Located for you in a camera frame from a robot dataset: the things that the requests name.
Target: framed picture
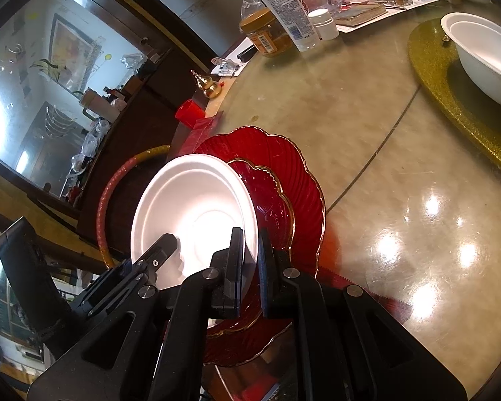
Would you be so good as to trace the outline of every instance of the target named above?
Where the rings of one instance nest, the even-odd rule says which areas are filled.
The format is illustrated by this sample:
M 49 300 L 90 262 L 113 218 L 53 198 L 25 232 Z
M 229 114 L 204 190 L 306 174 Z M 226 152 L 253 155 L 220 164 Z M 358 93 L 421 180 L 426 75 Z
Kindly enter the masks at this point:
M 57 80 L 60 86 L 80 98 L 81 93 L 73 92 L 83 92 L 86 89 L 101 50 L 102 47 L 84 32 L 62 16 L 54 14 L 48 60 L 60 68 L 66 66 L 68 69 L 66 74 L 60 75 Z

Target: tabletop seam line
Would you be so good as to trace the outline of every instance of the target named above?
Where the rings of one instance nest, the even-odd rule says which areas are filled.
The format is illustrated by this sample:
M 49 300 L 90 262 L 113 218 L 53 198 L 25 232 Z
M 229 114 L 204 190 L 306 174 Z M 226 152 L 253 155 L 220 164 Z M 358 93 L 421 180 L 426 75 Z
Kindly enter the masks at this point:
M 364 165 L 364 167 L 362 167 L 362 169 L 358 172 L 358 174 L 354 177 L 354 179 L 349 183 L 349 185 L 345 188 L 345 190 L 343 190 L 343 192 L 340 194 L 340 196 L 338 196 L 338 198 L 334 202 L 332 202 L 332 205 L 325 211 L 325 214 L 328 214 L 330 211 L 332 211 L 332 209 L 338 204 L 338 202 L 343 198 L 343 196 L 345 196 L 345 194 L 347 194 L 347 192 L 351 189 L 351 187 L 354 184 L 356 184 L 356 181 L 358 181 L 358 179 L 366 171 L 367 167 L 369 167 L 369 165 L 373 162 L 373 160 L 378 155 L 380 150 L 384 147 L 386 142 L 389 140 L 389 138 L 391 137 L 391 135 L 393 134 L 393 132 L 395 131 L 395 129 L 397 128 L 399 123 L 401 123 L 401 120 L 403 119 L 404 115 L 406 114 L 406 111 L 410 108 L 410 105 L 412 105 L 412 102 L 414 101 L 414 98 L 418 94 L 420 89 L 421 89 L 421 85 L 418 84 L 418 87 L 415 89 L 415 92 L 413 93 L 412 97 L 408 101 L 408 104 L 406 104 L 406 107 L 402 111 L 402 113 L 399 116 L 399 118 L 397 119 L 396 123 L 393 125 L 393 127 L 391 127 L 391 130 L 386 135 L 386 137 L 384 138 L 382 143 L 379 145 L 377 150 L 373 153 L 373 155 L 370 157 L 370 159 L 367 161 L 367 163 Z

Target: bowl rim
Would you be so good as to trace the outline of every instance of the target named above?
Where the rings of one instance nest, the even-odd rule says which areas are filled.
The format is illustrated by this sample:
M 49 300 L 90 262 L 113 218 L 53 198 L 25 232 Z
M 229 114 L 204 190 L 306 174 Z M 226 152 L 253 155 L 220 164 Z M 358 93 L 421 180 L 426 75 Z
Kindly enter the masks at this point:
M 466 53 L 468 53 L 471 57 L 475 58 L 479 62 L 481 62 L 483 65 L 487 66 L 489 69 L 492 69 L 492 71 L 496 72 L 501 76 L 501 69 L 496 68 L 494 65 L 486 61 L 484 58 L 481 56 L 477 55 L 476 53 L 470 51 L 464 44 L 456 38 L 455 35 L 451 33 L 451 26 L 457 22 L 460 21 L 470 21 L 470 22 L 477 22 L 477 24 L 482 25 L 484 27 L 487 27 L 489 29 L 494 30 L 495 32 L 501 34 L 501 26 L 497 25 L 496 23 L 490 21 L 489 19 L 483 18 L 482 16 L 478 15 L 473 15 L 470 13 L 464 13 L 464 12 L 452 12 L 448 13 L 444 17 L 442 17 L 440 24 L 442 26 L 442 29 L 444 29 L 444 32 L 446 33 L 447 36 L 449 36 L 455 44 L 457 44 L 460 48 L 462 48 Z
M 249 252 L 254 261 L 252 272 L 249 272 L 249 280 L 245 285 L 244 291 L 242 291 L 242 296 L 244 297 L 247 290 L 250 287 L 250 280 L 254 275 L 254 271 L 258 264 L 258 245 L 259 245 L 259 236 L 258 236 L 258 222 L 256 218 L 256 212 L 254 211 L 254 205 L 251 200 L 251 196 L 247 191 L 243 181 L 239 177 L 239 175 L 232 169 L 228 164 L 226 164 L 223 160 L 206 154 L 188 154 L 175 158 L 174 160 L 168 162 L 165 166 L 163 166 L 158 173 L 152 178 L 147 188 L 143 192 L 141 199 L 139 200 L 139 204 L 137 205 L 136 212 L 134 214 L 134 221 L 132 222 L 132 230 L 130 236 L 130 256 L 132 261 L 134 261 L 134 257 L 138 259 L 137 253 L 141 252 L 142 246 L 142 235 L 145 228 L 145 219 L 150 212 L 150 208 L 148 208 L 145 212 L 144 207 L 147 203 L 147 199 L 151 198 L 152 192 L 159 191 L 159 183 L 163 179 L 164 175 L 170 172 L 175 167 L 180 166 L 185 163 L 194 163 L 194 164 L 207 164 L 211 166 L 215 171 L 219 173 L 219 177 L 225 182 L 226 186 L 229 188 L 231 193 L 234 196 L 236 203 L 238 204 L 239 211 L 241 212 L 241 217 L 243 220 L 243 225 L 247 226 L 247 222 L 251 223 L 251 230 L 243 231 L 244 240 L 247 244 Z

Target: table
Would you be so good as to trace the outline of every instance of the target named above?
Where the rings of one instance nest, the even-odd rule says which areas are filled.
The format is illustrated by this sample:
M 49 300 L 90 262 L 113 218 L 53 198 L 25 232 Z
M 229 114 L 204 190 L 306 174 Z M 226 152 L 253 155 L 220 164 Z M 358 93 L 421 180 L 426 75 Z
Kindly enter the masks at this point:
M 501 172 L 425 94 L 406 49 L 450 11 L 501 25 L 495 5 L 439 1 L 319 50 L 257 55 L 217 132 L 257 125 L 299 147 L 339 239 L 321 265 L 412 304 L 405 327 L 472 397 L 501 361 Z

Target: screw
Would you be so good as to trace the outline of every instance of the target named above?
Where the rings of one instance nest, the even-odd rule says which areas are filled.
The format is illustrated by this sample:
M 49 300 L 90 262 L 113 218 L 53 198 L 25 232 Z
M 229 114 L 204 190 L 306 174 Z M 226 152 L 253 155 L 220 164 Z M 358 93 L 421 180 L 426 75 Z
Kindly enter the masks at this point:
M 362 294 L 364 294 L 364 290 L 360 288 L 358 285 L 349 285 L 347 287 L 347 293 L 351 297 L 360 297 Z
M 156 289 L 152 285 L 144 285 L 141 288 L 139 288 L 139 291 L 137 291 L 137 294 L 141 298 L 150 298 L 154 295 Z
M 202 277 L 205 279 L 215 279 L 219 275 L 219 270 L 217 268 L 206 268 L 202 272 Z
M 289 267 L 283 271 L 283 275 L 286 276 L 288 279 L 296 279 L 301 275 L 301 272 L 296 268 Z

